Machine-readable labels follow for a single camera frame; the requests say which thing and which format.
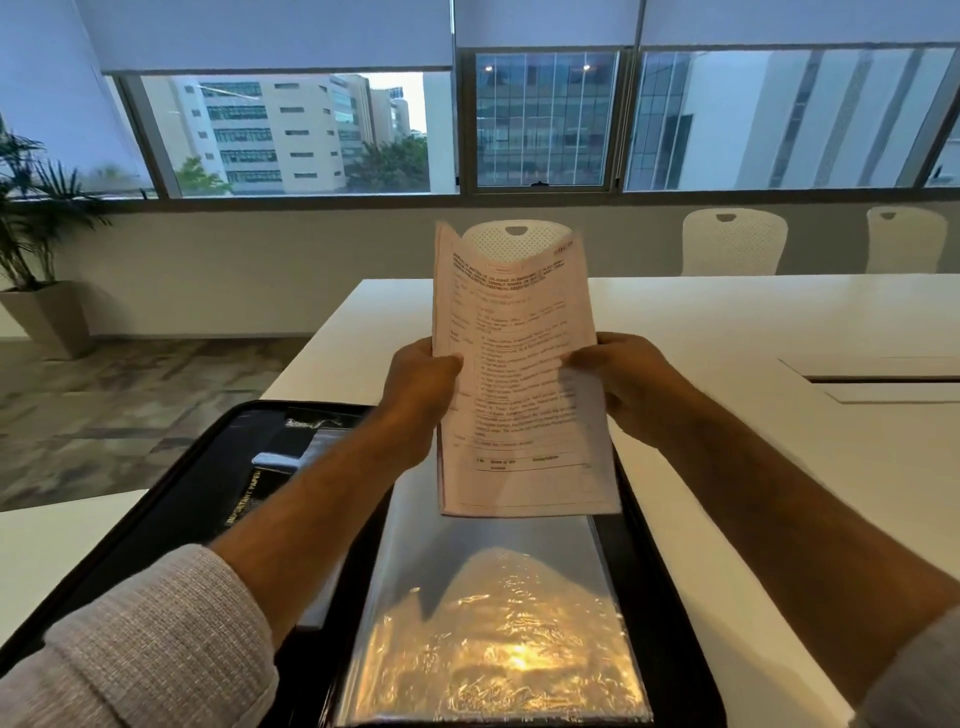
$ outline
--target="perforated chair back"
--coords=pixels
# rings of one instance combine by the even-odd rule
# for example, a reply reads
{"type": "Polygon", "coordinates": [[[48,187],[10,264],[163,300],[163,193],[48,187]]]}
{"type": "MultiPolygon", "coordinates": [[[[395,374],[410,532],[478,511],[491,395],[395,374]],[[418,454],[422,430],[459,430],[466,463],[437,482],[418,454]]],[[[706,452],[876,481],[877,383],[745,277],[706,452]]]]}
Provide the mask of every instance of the perforated chair back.
{"type": "Polygon", "coordinates": [[[510,263],[542,253],[570,234],[570,228],[547,220],[496,220],[480,223],[463,237],[490,260],[510,263]]]}
{"type": "Polygon", "coordinates": [[[867,210],[867,273],[936,273],[947,242],[947,219],[922,207],[867,210]]]}
{"type": "Polygon", "coordinates": [[[684,275],[773,276],[786,233],[786,220],[772,212],[698,209],[684,220],[684,275]]]}

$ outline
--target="gray planter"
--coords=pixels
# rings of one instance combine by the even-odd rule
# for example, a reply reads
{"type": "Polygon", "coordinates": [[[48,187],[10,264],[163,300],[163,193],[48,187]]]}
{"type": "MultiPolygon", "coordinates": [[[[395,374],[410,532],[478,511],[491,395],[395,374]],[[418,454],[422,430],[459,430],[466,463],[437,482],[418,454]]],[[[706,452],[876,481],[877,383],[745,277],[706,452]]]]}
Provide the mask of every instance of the gray planter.
{"type": "Polygon", "coordinates": [[[44,358],[79,359],[93,349],[77,289],[69,280],[38,291],[3,291],[0,303],[40,345],[44,358]]]}

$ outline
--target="left hand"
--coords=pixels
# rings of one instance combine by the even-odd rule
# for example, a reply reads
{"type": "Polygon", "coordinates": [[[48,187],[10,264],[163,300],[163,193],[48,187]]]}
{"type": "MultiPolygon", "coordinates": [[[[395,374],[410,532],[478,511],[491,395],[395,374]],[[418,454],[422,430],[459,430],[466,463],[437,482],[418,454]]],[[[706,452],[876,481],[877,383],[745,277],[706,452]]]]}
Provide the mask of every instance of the left hand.
{"type": "Polygon", "coordinates": [[[402,432],[414,465],[430,452],[433,430],[453,400],[463,366],[459,355],[434,356],[429,338],[394,354],[377,411],[402,432]]]}

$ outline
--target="sky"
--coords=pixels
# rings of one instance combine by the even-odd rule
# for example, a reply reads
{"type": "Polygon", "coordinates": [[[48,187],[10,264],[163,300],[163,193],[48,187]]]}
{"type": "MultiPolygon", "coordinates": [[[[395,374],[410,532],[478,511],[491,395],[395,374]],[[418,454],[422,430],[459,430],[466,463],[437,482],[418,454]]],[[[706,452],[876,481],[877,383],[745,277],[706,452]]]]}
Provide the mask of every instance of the sky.
{"type": "Polygon", "coordinates": [[[410,129],[426,133],[426,105],[423,101],[423,74],[361,73],[370,80],[370,88],[403,86],[403,98],[410,108],[410,129]]]}

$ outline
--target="rolled-up sleeve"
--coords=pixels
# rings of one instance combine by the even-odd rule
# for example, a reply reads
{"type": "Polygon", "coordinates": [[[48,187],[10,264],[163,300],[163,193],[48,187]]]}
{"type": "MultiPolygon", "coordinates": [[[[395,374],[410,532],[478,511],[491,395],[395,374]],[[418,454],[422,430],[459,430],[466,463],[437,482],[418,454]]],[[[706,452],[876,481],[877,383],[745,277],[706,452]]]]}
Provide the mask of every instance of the rolled-up sleeve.
{"type": "Polygon", "coordinates": [[[184,546],[54,624],[0,681],[13,725],[256,725],[276,695],[270,626],[213,551],[184,546]]]}
{"type": "Polygon", "coordinates": [[[960,607],[915,637],[867,693],[852,728],[960,725],[960,607]]]}

